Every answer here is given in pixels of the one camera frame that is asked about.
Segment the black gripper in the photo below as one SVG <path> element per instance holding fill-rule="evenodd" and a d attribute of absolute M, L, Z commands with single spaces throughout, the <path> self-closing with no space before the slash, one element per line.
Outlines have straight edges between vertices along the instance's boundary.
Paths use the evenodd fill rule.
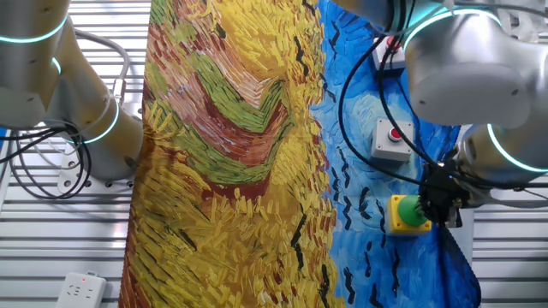
<path fill-rule="evenodd" d="M 422 215 L 438 226 L 461 227 L 460 209 L 468 205 L 469 192 L 441 166 L 433 167 L 428 163 L 423 164 L 421 181 L 418 206 Z"/>

